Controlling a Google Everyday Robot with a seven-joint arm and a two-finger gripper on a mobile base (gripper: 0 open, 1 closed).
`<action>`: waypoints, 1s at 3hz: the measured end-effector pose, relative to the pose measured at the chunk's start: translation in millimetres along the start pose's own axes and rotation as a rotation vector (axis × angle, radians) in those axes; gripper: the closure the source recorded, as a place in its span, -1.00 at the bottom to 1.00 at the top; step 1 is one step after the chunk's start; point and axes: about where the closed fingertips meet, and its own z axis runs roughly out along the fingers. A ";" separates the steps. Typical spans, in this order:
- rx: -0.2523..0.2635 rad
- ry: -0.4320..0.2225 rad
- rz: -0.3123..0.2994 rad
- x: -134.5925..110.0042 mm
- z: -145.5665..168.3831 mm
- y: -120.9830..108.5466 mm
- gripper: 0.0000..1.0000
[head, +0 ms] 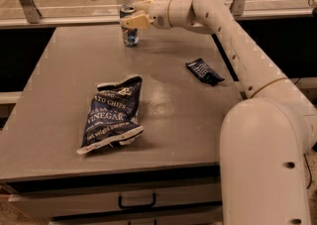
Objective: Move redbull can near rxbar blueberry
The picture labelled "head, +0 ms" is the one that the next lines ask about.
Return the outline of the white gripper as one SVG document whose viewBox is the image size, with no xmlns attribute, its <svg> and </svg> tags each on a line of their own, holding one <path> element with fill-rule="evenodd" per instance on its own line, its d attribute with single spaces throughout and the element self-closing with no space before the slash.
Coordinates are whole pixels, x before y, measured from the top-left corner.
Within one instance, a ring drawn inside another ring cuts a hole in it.
<svg viewBox="0 0 317 225">
<path fill-rule="evenodd" d="M 169 5 L 171 0 L 143 0 L 133 3 L 134 13 L 121 13 L 120 25 L 127 29 L 147 29 L 152 23 L 158 29 L 170 29 Z"/>
</svg>

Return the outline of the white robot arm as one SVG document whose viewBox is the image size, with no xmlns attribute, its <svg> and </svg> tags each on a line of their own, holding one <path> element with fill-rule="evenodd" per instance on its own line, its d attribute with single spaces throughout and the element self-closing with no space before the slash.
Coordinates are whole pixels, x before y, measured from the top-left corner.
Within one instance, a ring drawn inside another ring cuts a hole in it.
<svg viewBox="0 0 317 225">
<path fill-rule="evenodd" d="M 317 111 L 232 16 L 225 0 L 155 0 L 155 27 L 210 32 L 246 94 L 220 134 L 224 225 L 311 225 L 304 154 Z"/>
</svg>

